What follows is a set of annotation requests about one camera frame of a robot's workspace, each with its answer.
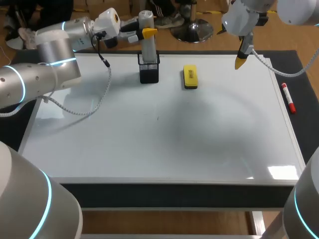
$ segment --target wooden floor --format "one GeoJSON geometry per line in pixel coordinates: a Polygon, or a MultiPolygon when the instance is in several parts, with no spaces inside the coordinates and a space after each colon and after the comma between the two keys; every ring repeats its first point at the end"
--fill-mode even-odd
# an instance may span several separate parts
{"type": "MultiPolygon", "coordinates": [[[[224,10],[220,0],[198,0],[198,11],[224,10]]],[[[75,13],[72,18],[82,16],[75,13]]],[[[210,22],[215,30],[220,28],[222,14],[198,14],[210,22]]],[[[319,47],[319,30],[314,26],[289,26],[283,24],[276,13],[269,14],[269,22],[254,30],[255,49],[258,50],[296,50],[302,64],[307,65],[319,47]]],[[[15,51],[4,43],[5,31],[0,29],[0,46],[6,55],[13,58],[15,51]]],[[[168,30],[160,30],[156,36],[158,50],[238,50],[239,40],[227,33],[203,43],[189,44],[174,39],[168,30]]],[[[119,44],[115,50],[135,50],[139,45],[119,44]]],[[[7,60],[0,52],[0,64],[6,65],[7,60]]],[[[312,87],[319,97],[319,61],[307,72],[312,87]]],[[[246,213],[235,212],[84,212],[83,233],[114,233],[114,234],[228,234],[247,235],[246,213]]],[[[269,225],[277,212],[264,212],[265,224],[269,225]]]]}

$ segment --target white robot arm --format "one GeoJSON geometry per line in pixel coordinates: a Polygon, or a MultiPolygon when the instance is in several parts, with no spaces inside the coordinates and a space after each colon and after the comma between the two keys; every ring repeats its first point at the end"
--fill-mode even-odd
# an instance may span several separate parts
{"type": "MultiPolygon", "coordinates": [[[[222,30],[219,33],[227,31],[230,34],[239,36],[242,40],[235,62],[235,69],[238,69],[245,63],[251,52],[256,55],[256,52],[253,50],[253,28],[258,22],[260,13],[266,13],[274,2],[275,0],[236,0],[229,6],[229,11],[223,15],[222,30]]],[[[279,18],[286,24],[319,24],[319,0],[278,0],[277,12],[279,18]]],[[[318,52],[316,52],[316,55],[310,61],[309,66],[317,54],[318,52]]],[[[283,73],[281,75],[294,77],[297,74],[289,75],[283,73]]]]}
{"type": "MultiPolygon", "coordinates": [[[[140,23],[133,19],[121,24],[111,8],[95,21],[85,17],[39,30],[35,41],[44,63],[0,68],[0,109],[17,103],[23,106],[46,93],[78,84],[81,74],[74,51],[94,45],[95,36],[97,40],[120,36],[129,42],[154,41],[157,30],[146,24],[153,21],[153,14],[145,15],[148,18],[140,14],[140,23]]],[[[80,239],[81,231],[82,211],[73,195],[0,142],[0,238],[80,239]]]]}
{"type": "MultiPolygon", "coordinates": [[[[22,63],[0,68],[0,109],[78,84],[81,74],[75,51],[94,47],[99,40],[116,37],[125,38],[130,43],[143,39],[154,41],[156,33],[153,28],[140,29],[136,19],[121,25],[113,8],[101,13],[95,21],[84,17],[43,28],[36,33],[35,41],[40,59],[45,64],[22,63]],[[121,28],[131,31],[121,32],[121,28]]],[[[109,67],[109,63],[99,56],[109,67]]]]}

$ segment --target shoe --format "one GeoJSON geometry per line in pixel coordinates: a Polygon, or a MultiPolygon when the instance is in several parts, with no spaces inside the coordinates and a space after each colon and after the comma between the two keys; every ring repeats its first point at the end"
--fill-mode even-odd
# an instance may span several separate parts
{"type": "Polygon", "coordinates": [[[190,10],[191,10],[191,5],[189,4],[181,5],[179,8],[180,15],[184,17],[185,19],[190,18],[190,10]]]}
{"type": "Polygon", "coordinates": [[[184,18],[179,13],[175,16],[157,17],[154,21],[155,27],[159,29],[182,26],[183,23],[184,18]]]}
{"type": "Polygon", "coordinates": [[[35,44],[35,32],[31,31],[30,28],[19,28],[18,33],[21,39],[24,42],[24,46],[26,49],[36,49],[35,44]]]}

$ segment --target whiteboard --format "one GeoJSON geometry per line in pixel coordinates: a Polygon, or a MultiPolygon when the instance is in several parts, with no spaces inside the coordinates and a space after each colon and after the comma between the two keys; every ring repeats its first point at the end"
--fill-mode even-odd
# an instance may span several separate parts
{"type": "MultiPolygon", "coordinates": [[[[294,185],[305,166],[276,77],[250,56],[161,55],[159,83],[139,82],[137,55],[106,54],[112,83],[87,118],[40,103],[19,153],[60,183],[294,185]],[[183,66],[198,88],[183,88],[183,66]]],[[[89,111],[107,69],[76,54],[82,83],[53,98],[89,111]]]]}

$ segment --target pen holder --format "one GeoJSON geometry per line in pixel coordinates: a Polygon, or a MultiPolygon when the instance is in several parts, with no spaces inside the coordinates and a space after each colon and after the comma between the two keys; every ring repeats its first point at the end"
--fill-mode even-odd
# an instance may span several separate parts
{"type": "Polygon", "coordinates": [[[159,63],[160,55],[157,53],[156,62],[144,63],[142,54],[138,54],[140,66],[140,82],[141,84],[153,84],[159,82],[159,63]]]}

